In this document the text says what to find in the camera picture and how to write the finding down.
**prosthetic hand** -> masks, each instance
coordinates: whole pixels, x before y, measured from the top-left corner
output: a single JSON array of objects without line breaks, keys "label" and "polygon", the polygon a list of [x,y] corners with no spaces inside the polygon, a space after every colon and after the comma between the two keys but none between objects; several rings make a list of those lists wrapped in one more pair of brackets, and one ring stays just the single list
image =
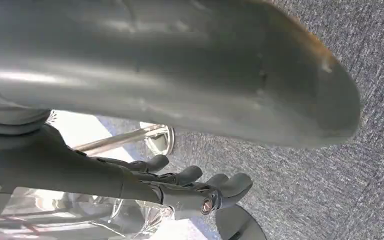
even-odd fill
[{"label": "prosthetic hand", "polygon": [[236,204],[251,189],[253,182],[244,173],[232,178],[220,173],[207,182],[196,182],[203,174],[197,166],[189,166],[180,173],[154,174],[164,168],[169,160],[165,155],[157,155],[150,161],[124,161],[96,157],[98,161],[122,166],[131,170],[142,184],[148,185],[158,196],[158,204],[174,210],[176,220],[197,215],[207,215],[211,211]]}]

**metal screw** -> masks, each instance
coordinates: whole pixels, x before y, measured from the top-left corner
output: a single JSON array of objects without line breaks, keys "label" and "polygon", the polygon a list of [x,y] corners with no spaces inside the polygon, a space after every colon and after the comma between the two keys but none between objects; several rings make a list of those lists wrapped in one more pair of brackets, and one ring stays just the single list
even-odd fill
[{"label": "metal screw", "polygon": [[213,201],[211,199],[206,198],[204,203],[202,204],[201,213],[207,215],[213,210]]}]

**metal bar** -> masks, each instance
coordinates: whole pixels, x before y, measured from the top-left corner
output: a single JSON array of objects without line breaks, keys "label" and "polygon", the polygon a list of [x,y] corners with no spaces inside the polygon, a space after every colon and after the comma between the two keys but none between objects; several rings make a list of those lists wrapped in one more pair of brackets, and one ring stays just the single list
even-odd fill
[{"label": "metal bar", "polygon": [[93,141],[86,143],[80,146],[75,147],[74,149],[84,152],[90,156],[107,152],[116,148],[121,147],[123,144],[136,142],[138,140],[144,139],[145,135],[151,131],[165,128],[164,124],[155,124],[145,128],[140,128],[131,132],[123,133],[116,136],[111,136],[104,138],[98,141]]}]

